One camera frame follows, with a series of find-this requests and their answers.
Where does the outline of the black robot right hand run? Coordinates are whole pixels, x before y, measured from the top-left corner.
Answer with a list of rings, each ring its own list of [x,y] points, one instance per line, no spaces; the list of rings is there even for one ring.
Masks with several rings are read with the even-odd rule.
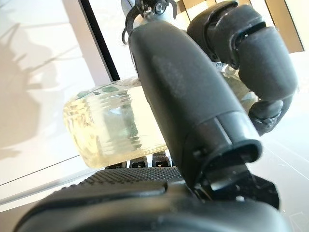
[[[174,167],[98,171],[39,201],[17,232],[288,232],[273,183],[250,173],[262,145],[210,59],[181,30],[129,37]]]

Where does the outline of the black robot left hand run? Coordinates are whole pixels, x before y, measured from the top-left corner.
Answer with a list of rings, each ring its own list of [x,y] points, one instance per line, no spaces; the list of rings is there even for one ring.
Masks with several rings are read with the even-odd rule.
[[[288,111],[298,78],[287,47],[274,27],[249,5],[223,1],[198,14],[187,34],[213,62],[239,72],[258,102],[249,118],[260,135],[272,131]]]

